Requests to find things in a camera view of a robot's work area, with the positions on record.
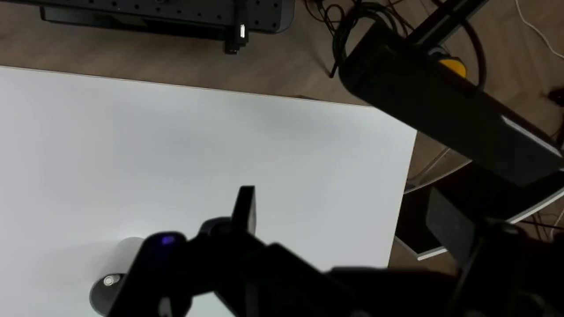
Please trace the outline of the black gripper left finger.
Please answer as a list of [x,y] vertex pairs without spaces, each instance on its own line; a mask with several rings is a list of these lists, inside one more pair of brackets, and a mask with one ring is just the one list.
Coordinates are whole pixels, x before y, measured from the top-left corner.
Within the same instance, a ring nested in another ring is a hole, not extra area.
[[235,233],[256,233],[256,188],[244,186],[239,191],[235,210],[233,210],[233,232]]

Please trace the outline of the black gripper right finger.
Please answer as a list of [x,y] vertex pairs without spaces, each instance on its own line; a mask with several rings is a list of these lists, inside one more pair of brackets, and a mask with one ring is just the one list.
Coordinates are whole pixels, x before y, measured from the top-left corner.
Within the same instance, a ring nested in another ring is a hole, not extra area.
[[456,200],[440,189],[431,191],[427,228],[463,269],[475,263],[487,235],[487,225],[484,221],[468,214]]

